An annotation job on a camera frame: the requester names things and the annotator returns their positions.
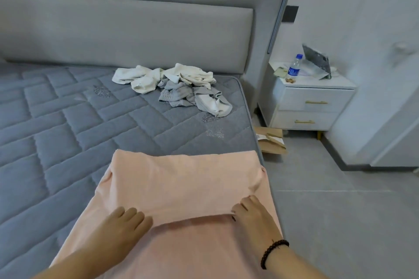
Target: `drawer handle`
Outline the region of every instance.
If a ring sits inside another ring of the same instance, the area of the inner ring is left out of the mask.
[[[316,122],[309,120],[308,122],[301,122],[300,120],[295,121],[296,124],[315,124]]]
[[[306,101],[306,104],[328,104],[328,102],[325,102],[325,101],[321,101],[321,102]]]

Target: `person's right hand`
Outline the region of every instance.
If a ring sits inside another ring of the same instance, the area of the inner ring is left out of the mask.
[[[243,198],[231,211],[244,228],[257,259],[261,260],[270,245],[283,239],[274,219],[254,195]]]
[[[135,208],[114,210],[80,249],[94,277],[123,261],[152,225],[153,219]]]

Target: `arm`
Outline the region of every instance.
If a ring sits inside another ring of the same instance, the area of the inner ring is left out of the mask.
[[[33,279],[94,279],[123,261],[152,225],[153,219],[135,208],[117,208],[83,247]]]
[[[244,228],[258,260],[282,235],[274,219],[254,195],[245,197],[233,206],[235,219]],[[296,255],[289,247],[281,245],[268,256],[265,266],[280,279],[327,279],[327,277]]]

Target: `tile floor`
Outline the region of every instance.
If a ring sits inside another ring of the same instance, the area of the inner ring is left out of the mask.
[[[282,229],[331,278],[417,278],[419,176],[343,172],[314,132],[289,132],[264,155]]]

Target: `dark gray switch plate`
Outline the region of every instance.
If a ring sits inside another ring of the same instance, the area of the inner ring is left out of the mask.
[[[297,12],[298,6],[286,6],[282,22],[294,23]]]

